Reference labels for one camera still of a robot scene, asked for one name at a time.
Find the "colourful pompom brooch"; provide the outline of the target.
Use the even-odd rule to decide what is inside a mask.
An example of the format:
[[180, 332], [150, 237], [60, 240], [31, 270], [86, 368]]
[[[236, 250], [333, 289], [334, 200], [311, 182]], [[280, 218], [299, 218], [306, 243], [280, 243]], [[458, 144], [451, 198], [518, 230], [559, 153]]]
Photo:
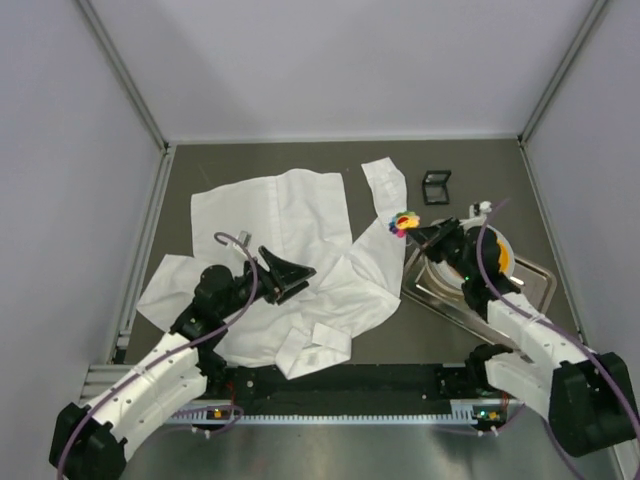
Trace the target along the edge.
[[408, 230], [418, 228], [420, 217], [413, 211], [403, 211], [395, 214], [388, 223], [390, 233], [398, 238], [403, 238]]

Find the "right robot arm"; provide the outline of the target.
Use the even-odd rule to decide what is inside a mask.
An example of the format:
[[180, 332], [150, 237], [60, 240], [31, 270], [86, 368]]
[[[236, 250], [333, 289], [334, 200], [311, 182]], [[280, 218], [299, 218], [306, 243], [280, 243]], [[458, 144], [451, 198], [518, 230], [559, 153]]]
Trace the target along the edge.
[[404, 214], [397, 225], [436, 280], [460, 295], [481, 324], [509, 339], [470, 355], [477, 383], [524, 402], [572, 457], [637, 437], [638, 410], [623, 359], [567, 337], [531, 304], [512, 279], [509, 242], [485, 216], [423, 226]]

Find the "white shirt garment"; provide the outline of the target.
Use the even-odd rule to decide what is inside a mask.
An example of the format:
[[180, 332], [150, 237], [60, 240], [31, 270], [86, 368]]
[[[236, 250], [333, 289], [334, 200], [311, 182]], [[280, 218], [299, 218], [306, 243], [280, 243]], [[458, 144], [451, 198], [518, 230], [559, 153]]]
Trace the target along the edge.
[[281, 306], [256, 302], [218, 344], [227, 362], [274, 365], [289, 379], [346, 362], [352, 341], [398, 308], [405, 242], [388, 225], [405, 210], [404, 175], [388, 159], [362, 167], [376, 217], [351, 232], [340, 174], [305, 169], [254, 178], [191, 198], [189, 256], [166, 255], [141, 295], [138, 312], [168, 330], [191, 302], [204, 269], [240, 271], [242, 252], [219, 244], [218, 232], [247, 233], [253, 246], [315, 271], [308, 287]]

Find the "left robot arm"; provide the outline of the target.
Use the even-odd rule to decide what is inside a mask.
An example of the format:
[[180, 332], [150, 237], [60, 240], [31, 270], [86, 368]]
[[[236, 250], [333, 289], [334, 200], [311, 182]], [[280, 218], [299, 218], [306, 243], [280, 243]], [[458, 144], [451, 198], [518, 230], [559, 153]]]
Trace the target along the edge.
[[117, 479], [140, 445], [184, 405], [227, 385], [215, 348], [259, 300], [281, 305], [308, 287], [314, 268], [266, 247], [239, 276], [223, 265], [200, 274], [192, 300], [152, 351], [112, 386], [57, 416], [49, 462], [59, 479]]

